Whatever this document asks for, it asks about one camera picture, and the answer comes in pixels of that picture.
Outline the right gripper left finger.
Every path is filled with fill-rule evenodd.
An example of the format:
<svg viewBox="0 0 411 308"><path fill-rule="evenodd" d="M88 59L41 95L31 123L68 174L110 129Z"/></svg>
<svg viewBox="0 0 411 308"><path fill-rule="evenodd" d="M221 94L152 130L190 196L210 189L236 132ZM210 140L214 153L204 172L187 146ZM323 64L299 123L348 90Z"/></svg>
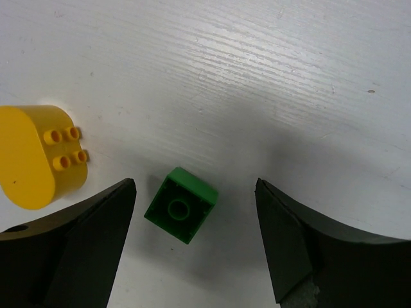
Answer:
<svg viewBox="0 0 411 308"><path fill-rule="evenodd" d="M1 307L106 307L136 194L126 178L1 232Z"/></svg>

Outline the orange oval lego piece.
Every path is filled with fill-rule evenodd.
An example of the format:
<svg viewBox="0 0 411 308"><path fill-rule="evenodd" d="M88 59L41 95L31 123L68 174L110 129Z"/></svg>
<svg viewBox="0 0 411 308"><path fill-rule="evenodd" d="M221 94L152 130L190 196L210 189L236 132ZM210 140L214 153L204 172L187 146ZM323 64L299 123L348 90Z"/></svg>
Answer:
<svg viewBox="0 0 411 308"><path fill-rule="evenodd" d="M53 105L1 107L1 188L17 206L38 210L87 179L81 133Z"/></svg>

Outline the small green lego top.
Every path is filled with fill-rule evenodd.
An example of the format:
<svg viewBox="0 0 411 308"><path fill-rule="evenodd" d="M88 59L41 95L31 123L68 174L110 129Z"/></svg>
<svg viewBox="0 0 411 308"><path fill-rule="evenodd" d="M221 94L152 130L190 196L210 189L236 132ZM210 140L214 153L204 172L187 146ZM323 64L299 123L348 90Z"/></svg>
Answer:
<svg viewBox="0 0 411 308"><path fill-rule="evenodd" d="M164 179L144 217L189 244L212 211L218 191L182 167Z"/></svg>

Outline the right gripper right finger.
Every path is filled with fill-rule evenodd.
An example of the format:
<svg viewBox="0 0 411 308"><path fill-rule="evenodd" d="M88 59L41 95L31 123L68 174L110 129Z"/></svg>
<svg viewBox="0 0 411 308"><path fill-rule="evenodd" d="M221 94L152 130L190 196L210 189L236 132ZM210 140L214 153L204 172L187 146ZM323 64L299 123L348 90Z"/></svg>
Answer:
<svg viewBox="0 0 411 308"><path fill-rule="evenodd" d="M410 306L410 241L345 225L263 179L255 197L281 307Z"/></svg>

